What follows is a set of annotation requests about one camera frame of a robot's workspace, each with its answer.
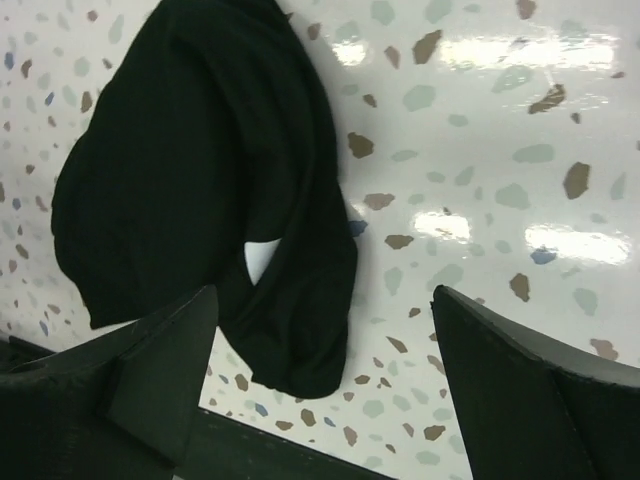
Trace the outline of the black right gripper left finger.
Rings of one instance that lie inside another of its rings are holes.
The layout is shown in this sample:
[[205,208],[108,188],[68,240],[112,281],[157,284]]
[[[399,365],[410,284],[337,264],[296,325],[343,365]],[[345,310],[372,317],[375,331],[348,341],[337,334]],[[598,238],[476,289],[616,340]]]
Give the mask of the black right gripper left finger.
[[3,335],[2,478],[173,478],[217,321],[207,286],[57,353]]

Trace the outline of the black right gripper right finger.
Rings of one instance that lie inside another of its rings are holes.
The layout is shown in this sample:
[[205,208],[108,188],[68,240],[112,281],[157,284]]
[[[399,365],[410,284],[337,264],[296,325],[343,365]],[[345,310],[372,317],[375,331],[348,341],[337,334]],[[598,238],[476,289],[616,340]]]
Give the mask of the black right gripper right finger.
[[636,479],[639,370],[440,285],[436,336],[476,479]]

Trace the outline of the black t shirt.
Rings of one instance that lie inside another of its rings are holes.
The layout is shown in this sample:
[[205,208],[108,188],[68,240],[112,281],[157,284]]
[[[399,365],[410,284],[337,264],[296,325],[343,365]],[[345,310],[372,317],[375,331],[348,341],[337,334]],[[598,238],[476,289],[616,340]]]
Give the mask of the black t shirt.
[[205,285],[255,383],[340,387],[357,247],[322,82],[274,1],[162,1],[58,176],[51,230],[92,329]]

